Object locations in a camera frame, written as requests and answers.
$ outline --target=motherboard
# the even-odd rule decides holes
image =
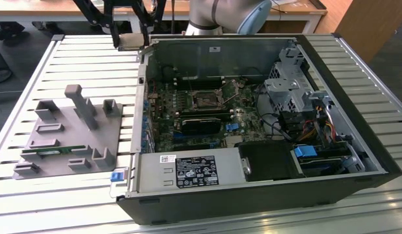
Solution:
[[[257,88],[244,78],[150,83],[156,151],[230,148],[266,139]]]

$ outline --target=circuit board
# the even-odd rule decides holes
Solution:
[[[216,90],[180,91],[174,85],[157,82],[150,94],[156,151],[229,148],[240,142],[265,140],[264,123],[256,111],[254,87],[257,85],[245,85],[237,78],[225,79],[222,87]],[[181,126],[189,112],[213,120],[221,115],[230,118],[221,121],[218,133],[189,136]]]

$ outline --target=white label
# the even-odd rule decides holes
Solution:
[[[58,155],[61,152],[58,150],[54,151],[46,151],[46,152],[38,152],[39,155]]]
[[[162,155],[161,163],[176,162],[177,155]]]
[[[221,51],[222,51],[221,47],[210,47],[210,53],[221,52]]]

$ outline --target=slotted metal table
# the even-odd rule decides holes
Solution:
[[[308,38],[402,168],[402,103],[343,39]],[[0,233],[402,233],[402,176],[333,205],[158,226],[135,224],[115,204],[110,172],[14,180],[38,118],[33,110],[50,98],[57,105],[71,106],[67,84],[81,84],[94,104],[114,98],[126,106],[118,168],[129,166],[138,66],[137,52],[118,52],[110,35],[66,36],[51,42],[0,133]]]

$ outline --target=power supply label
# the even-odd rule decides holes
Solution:
[[[177,158],[176,166],[177,186],[181,189],[220,184],[214,156]]]

